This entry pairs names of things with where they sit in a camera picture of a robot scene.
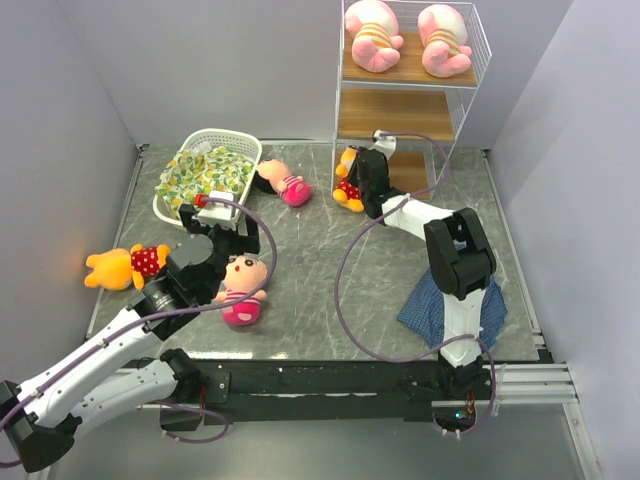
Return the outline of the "pink striped doll front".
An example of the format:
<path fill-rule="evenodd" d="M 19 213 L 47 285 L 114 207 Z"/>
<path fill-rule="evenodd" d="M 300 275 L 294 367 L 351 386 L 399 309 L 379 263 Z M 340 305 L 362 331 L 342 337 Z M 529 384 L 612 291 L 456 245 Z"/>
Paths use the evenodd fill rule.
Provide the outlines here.
<path fill-rule="evenodd" d="M 267 294 L 257 287 L 266 279 L 267 273 L 266 264 L 258 259 L 244 255 L 230 258 L 222 282 L 224 289 L 215 297 L 219 303 L 233 302 L 221 309 L 221 318 L 227 325 L 241 327 L 258 321 L 261 302 Z"/>

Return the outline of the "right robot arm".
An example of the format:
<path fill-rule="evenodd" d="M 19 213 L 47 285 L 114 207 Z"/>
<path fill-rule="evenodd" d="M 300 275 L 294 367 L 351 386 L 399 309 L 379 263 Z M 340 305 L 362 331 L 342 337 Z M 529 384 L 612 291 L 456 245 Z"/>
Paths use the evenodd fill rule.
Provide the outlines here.
<path fill-rule="evenodd" d="M 481 311 L 495 255 L 475 210 L 435 207 L 393 187 L 392 154 L 381 141 L 356 148 L 348 178 L 357 182 L 374 225 L 397 228 L 426 244 L 429 272 L 443 302 L 443 339 L 433 346 L 440 372 L 433 387 L 457 399 L 486 379 Z"/>

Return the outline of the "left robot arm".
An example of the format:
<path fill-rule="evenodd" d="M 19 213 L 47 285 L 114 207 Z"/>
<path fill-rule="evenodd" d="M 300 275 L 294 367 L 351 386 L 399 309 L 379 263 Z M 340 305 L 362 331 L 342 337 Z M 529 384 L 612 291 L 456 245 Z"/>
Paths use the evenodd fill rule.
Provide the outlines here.
<path fill-rule="evenodd" d="M 181 349 L 164 352 L 132 374 L 111 376 L 200 314 L 223 309 L 213 299 L 230 257 L 259 253 L 259 236 L 271 233 L 256 213 L 242 211 L 246 234 L 204 225 L 190 207 L 182 207 L 188 237 L 129 305 L 41 374 L 20 384 L 2 382 L 1 430 L 16 454 L 2 468 L 20 467 L 27 473 L 47 469 L 82 435 L 140 405 L 209 415 L 209 410 L 187 404 L 199 393 L 202 380 L 195 362 Z"/>

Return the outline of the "pink pig plush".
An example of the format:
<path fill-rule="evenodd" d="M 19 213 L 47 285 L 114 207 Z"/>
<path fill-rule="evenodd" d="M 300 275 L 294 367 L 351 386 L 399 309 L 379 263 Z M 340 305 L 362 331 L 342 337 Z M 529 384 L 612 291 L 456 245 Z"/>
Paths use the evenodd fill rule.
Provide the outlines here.
<path fill-rule="evenodd" d="M 461 14 L 445 4 L 434 4 L 418 16 L 418 31 L 423 45 L 422 66 L 436 78 L 450 78 L 468 71 L 472 49 Z"/>
<path fill-rule="evenodd" d="M 404 38 L 389 5 L 383 1 L 357 1 L 347 8 L 344 19 L 352 39 L 351 57 L 357 66 L 382 73 L 399 62 Z"/>

